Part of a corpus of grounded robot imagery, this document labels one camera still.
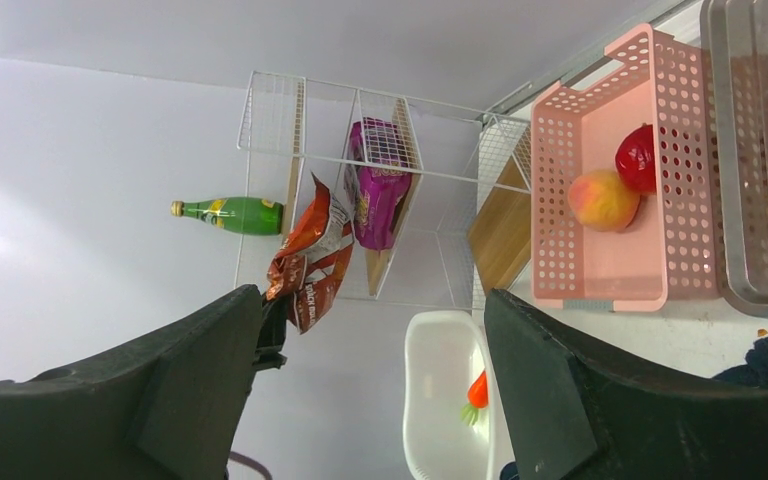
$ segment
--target bottle cap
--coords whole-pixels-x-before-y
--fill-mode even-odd
[[[181,217],[184,215],[184,202],[180,200],[175,200],[172,202],[172,207],[170,208],[172,211],[172,215],[176,217]]]

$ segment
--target orange carrot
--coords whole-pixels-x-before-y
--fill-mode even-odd
[[[466,394],[469,403],[461,409],[461,420],[469,426],[478,421],[479,411],[489,403],[487,398],[487,371],[481,372],[478,379],[469,387]]]
[[[469,387],[466,394],[469,403],[475,408],[484,408],[487,406],[487,371],[481,372],[475,383]]]

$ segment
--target white ceiling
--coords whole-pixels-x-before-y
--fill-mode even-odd
[[[486,108],[656,0],[0,0],[0,56],[245,87],[253,69]]]

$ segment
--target green glass bottle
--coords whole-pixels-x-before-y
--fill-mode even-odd
[[[279,235],[284,205],[260,198],[228,197],[204,202],[172,202],[172,215],[190,217],[229,232]]]

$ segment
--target wire rack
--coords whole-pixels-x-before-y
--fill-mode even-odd
[[[388,122],[398,140],[384,143],[366,119]],[[350,152],[352,126],[364,125],[363,159]],[[352,209],[347,169],[386,168],[411,175],[392,230],[394,247],[372,252],[357,243],[338,297],[438,308],[484,307],[466,234],[494,188],[530,193],[527,158],[515,148],[529,122],[455,105],[254,72],[238,146],[246,151],[246,191],[286,205],[284,236],[313,199],[312,175]],[[375,165],[381,151],[407,159]],[[521,181],[497,182],[515,158]],[[281,237],[241,237],[235,284],[267,285],[265,272]]]

